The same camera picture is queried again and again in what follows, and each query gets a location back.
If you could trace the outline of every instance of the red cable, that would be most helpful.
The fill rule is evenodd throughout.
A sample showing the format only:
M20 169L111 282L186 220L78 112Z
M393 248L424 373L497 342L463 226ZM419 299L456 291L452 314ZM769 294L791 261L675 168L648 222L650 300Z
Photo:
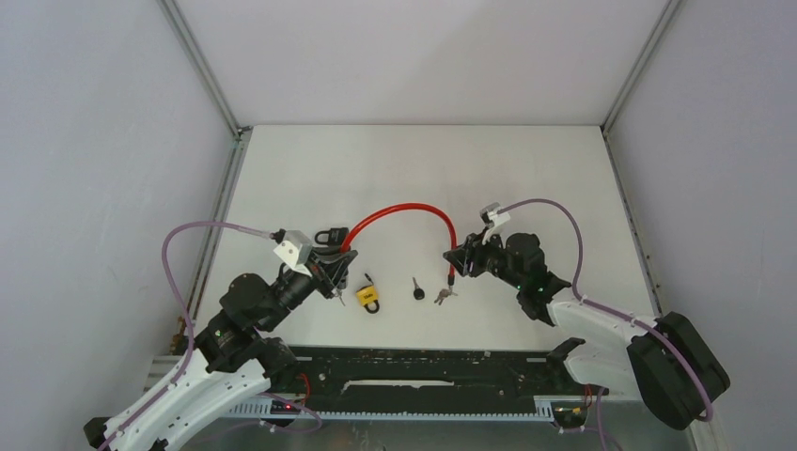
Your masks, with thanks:
M299 378L305 381L305 397L302 399L302 405L307 402L307 399L310 397L310 380L307 379L307 375L305 373L299 373Z
M454 224L451 223L451 219L443 213L442 210L433 207L427 204L418 204L414 202L406 203L406 204L397 204L392 207L387 207L386 209L381 209L375 213L372 213L366 219L360 221L358 225L355 225L349 235L346 236L346 240L343 241L343 244L340 246L340 252L347 252L352 246L352 241L354 237L357 236L360 232L363 231L368 225L373 223L379 218L387 216L388 214L395 213L398 211L405 211L405 210L423 210L428 211L430 213L434 213L440 217L445 222L445 225L448 226L448 234L451 236L451 249L457 247L457 232L454 230ZM448 270L448 280L449 285L454 280L454 265L451 265L450 269Z

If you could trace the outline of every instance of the white wall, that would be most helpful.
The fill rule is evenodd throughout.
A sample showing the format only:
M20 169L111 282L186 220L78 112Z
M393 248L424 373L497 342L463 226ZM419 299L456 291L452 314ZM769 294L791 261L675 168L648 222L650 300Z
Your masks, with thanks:
M161 241L210 216L232 138L154 0L0 17L2 448L84 449L175 331ZM199 240L173 246L182 286Z
M666 0L182 0L244 125L599 125Z
M731 378L734 449L793 449L797 3L692 0L612 132L664 299Z

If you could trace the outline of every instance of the silver key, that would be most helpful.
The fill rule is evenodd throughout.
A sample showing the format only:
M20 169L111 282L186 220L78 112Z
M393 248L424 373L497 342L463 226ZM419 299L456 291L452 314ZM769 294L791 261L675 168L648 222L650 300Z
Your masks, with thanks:
M434 300L434 303L438 305L443 305L443 301L445 300L445 298L449 296L457 296L457 293L454 292L453 287L441 289L440 294L437 295L437 299Z
M340 288L336 289L335 296L340 300L340 303L345 307L346 303L343 302L343 291Z

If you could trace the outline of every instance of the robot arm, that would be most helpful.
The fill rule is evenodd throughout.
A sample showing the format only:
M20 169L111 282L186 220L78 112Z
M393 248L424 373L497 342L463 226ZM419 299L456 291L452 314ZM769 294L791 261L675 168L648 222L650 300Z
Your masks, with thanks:
M220 303L222 311L195 339L171 372L113 418L94 418L84 426L89 443L108 451L178 450L199 430L241 401L271 387L271 378L296 358L280 338L262 338L291 311L318 291L332 298L345 287L356 251L314 248L301 232L273 235L274 252L285 262L269 285L253 273L233 280ZM175 379L191 356L185 372Z
M570 282L548 271L536 235L516 233L502 241L500 228L509 216L499 210L498 204L482 210L485 228L445 252L444 258L462 276L487 272L503 280L518 290L518 304L530 319L573 335L549 354L554 373L609 388L624 398L642 399L670 427L686 428L703 412L703 400L676 358L638 321L667 337L711 400L727 390L727 373L687 318L673 312L656 319L608 309L617 316L577 299L564 289Z

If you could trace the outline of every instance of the key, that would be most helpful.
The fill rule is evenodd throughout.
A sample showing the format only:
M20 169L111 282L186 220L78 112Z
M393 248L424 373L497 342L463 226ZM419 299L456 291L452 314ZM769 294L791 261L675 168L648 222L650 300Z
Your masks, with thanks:
M448 296L457 296L457 293L454 292L453 287L443 288L440 290L440 294L437 295L437 299L434 300L434 303L438 305L443 305L443 301Z
M421 287L418 286L418 281L415 280L414 277L413 277L413 284L415 285L415 290L413 290L413 296L418 301L420 301L420 300L422 300L424 298L424 296L426 296L426 293L424 293L423 289L421 289Z
M345 307L346 303L343 302L343 291L341 291L340 288L336 290L336 297L340 300L341 305Z

